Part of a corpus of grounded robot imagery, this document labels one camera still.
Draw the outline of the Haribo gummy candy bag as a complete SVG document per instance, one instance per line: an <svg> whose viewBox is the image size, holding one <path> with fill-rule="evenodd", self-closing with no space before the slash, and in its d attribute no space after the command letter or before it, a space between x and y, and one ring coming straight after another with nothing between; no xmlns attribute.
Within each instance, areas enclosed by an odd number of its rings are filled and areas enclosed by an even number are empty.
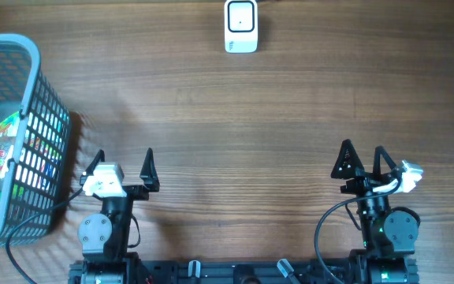
<svg viewBox="0 0 454 284"><path fill-rule="evenodd" d="M15 112L0 122L0 178L9 171L7 162L13 156L14 143L20 124L19 112Z"/></svg>

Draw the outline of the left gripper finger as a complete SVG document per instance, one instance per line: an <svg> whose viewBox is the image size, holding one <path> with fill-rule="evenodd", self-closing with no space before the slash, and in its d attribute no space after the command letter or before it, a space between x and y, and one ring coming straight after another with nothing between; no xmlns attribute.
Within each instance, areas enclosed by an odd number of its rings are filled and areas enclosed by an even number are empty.
<svg viewBox="0 0 454 284"><path fill-rule="evenodd" d="M102 149L99 149L87 169L84 171L85 176L90 176L94 174L94 170L100 163L105 161L105 153Z"/></svg>
<svg viewBox="0 0 454 284"><path fill-rule="evenodd" d="M149 192L158 192L160 189L160 181L158 179L157 170L154 164L154 152L152 148L147 149L145 159L140 171L140 179L143 185Z"/></svg>

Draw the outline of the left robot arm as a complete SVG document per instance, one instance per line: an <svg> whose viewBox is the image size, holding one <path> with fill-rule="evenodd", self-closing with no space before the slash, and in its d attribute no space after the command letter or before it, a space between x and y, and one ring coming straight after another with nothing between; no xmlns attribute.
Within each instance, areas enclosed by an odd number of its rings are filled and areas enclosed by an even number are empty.
<svg viewBox="0 0 454 284"><path fill-rule="evenodd" d="M148 149L140 171L140 185L124 185L119 163L105 160L100 150L80 177L87 196L102 201L99 213L89 215L80 224L78 238L84 259L70 266L69 283L152 283L149 270L128 243L130 226L137 223L132 213L136 201L149 199L160 187L154 165L154 153Z"/></svg>

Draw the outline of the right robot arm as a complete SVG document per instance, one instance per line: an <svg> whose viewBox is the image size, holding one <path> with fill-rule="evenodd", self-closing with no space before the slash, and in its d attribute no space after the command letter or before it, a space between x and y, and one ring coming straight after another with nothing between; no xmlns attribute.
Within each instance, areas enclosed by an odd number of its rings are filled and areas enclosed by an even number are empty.
<svg viewBox="0 0 454 284"><path fill-rule="evenodd" d="M344 260L327 265L331 283L400 283L419 282L415 242L421 219L407 207L391 207L389 196L409 193L422 179L421 166L406 160L395 163L387 151L374 151L373 170L365 170L350 140L344 140L331 178L342 179L343 194L354 196L363 249L353 249Z"/></svg>

